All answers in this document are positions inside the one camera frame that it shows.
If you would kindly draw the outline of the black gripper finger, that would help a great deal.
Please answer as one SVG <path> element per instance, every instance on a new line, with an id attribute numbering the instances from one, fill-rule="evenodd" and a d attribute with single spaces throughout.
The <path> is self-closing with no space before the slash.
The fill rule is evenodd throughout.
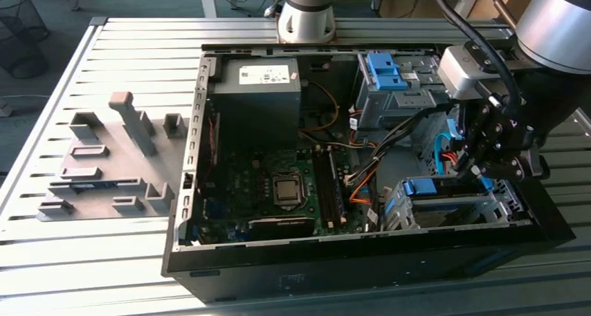
<path id="1" fill-rule="evenodd" d="M 551 170 L 538 149 L 529 149 L 505 158 L 486 160 L 475 165 L 486 178 L 525 181 L 550 178 Z"/>
<path id="2" fill-rule="evenodd" d="M 458 178 L 502 178 L 506 163 L 497 148 L 505 129 L 503 112 L 485 101 L 461 103 L 459 128 L 463 132 Z"/>

